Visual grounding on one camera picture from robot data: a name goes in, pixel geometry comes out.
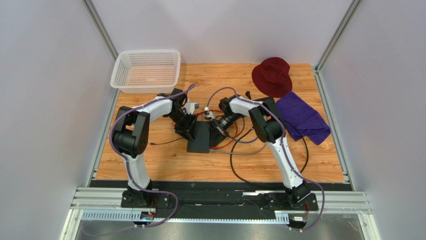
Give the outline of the black network switch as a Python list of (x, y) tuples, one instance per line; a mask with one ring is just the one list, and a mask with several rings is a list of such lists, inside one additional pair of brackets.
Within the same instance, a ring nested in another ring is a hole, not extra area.
[(208, 154), (210, 149), (210, 123), (207, 121), (197, 121), (195, 125), (195, 139), (188, 140), (187, 152)]

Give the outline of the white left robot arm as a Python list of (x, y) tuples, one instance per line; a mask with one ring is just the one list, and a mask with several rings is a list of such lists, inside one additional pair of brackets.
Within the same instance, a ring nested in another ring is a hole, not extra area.
[(186, 90), (175, 88), (171, 94), (160, 93), (153, 100), (136, 107), (121, 107), (109, 132), (109, 143), (123, 160), (128, 177), (128, 189), (142, 198), (168, 194), (153, 190), (146, 171), (144, 152), (148, 145), (150, 124), (165, 117), (174, 122), (174, 131), (186, 140), (196, 138), (197, 116), (185, 105)]

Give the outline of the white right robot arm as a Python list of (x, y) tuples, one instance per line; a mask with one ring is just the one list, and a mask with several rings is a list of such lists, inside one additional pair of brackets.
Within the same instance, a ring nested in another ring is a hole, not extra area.
[(218, 107), (225, 114), (240, 114), (251, 119), (257, 138), (269, 147), (280, 170), (285, 187), (285, 193), (280, 195), (283, 202), (291, 209), (307, 207), (311, 190), (295, 164), (274, 100), (250, 100), (237, 95), (221, 99)]

